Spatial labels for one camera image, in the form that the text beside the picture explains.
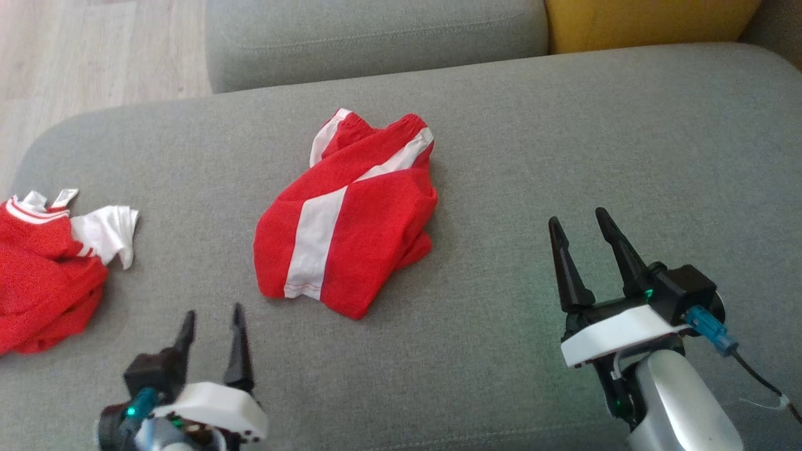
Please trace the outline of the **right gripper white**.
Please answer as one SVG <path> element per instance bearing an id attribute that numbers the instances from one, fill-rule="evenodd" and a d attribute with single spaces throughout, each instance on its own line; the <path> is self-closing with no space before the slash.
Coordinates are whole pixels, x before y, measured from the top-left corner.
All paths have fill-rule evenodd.
<path id="1" fill-rule="evenodd" d="M 564 229 L 558 217 L 550 217 L 549 236 L 560 306 L 567 314 L 561 353 L 569 368 L 594 367 L 612 417 L 635 419 L 644 402 L 625 379 L 621 361 L 672 340 L 688 326 L 672 325 L 643 299 L 631 299 L 645 296 L 652 289 L 645 278 L 647 266 L 606 208 L 596 208 L 596 219 L 605 242 L 612 248 L 627 299 L 593 306 L 596 299 L 578 273 Z"/>

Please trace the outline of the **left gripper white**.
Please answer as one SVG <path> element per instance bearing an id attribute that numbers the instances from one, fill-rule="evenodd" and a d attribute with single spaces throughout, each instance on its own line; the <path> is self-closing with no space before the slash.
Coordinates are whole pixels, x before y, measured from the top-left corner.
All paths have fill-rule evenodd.
<path id="1" fill-rule="evenodd" d="M 197 312 L 184 315 L 173 348 L 177 370 L 188 371 Z M 244 310 L 235 303 L 229 363 L 220 383 L 189 383 L 175 402 L 153 411 L 153 451 L 263 451 L 268 417 L 249 394 L 253 363 Z"/>

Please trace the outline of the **red basketball jersey number 23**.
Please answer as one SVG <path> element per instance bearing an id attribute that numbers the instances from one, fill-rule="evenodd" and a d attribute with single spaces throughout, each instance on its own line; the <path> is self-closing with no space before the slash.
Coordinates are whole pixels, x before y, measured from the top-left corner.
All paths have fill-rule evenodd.
<path id="1" fill-rule="evenodd" d="M 0 356 L 48 351 L 82 334 L 103 297 L 108 264 L 134 260 L 138 213 L 107 205 L 72 216 L 77 189 L 0 202 Z"/>

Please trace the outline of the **red shorts with white stripe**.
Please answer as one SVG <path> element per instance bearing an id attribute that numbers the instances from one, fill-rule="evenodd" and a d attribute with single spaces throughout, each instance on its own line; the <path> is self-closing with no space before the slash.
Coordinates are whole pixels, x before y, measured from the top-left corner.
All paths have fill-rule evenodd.
<path id="1" fill-rule="evenodd" d="M 359 320 L 390 275 L 432 250 L 435 139 L 415 114 L 374 128 L 339 109 L 313 138 L 310 166 L 258 220 L 261 294 L 306 296 Z"/>

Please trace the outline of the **large yellow cushion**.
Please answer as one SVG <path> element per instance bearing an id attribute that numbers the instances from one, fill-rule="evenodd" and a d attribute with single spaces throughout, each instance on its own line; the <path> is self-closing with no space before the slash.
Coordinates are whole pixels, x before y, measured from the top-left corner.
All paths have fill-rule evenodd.
<path id="1" fill-rule="evenodd" d="M 734 42 L 762 0 L 544 0 L 549 51 Z"/>

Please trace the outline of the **grey sofa back cushion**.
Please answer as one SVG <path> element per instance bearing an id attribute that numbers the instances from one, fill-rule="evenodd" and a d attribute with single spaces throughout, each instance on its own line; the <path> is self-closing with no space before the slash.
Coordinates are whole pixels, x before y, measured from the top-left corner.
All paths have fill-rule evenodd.
<path id="1" fill-rule="evenodd" d="M 206 0 L 215 93 L 546 55 L 543 0 Z"/>

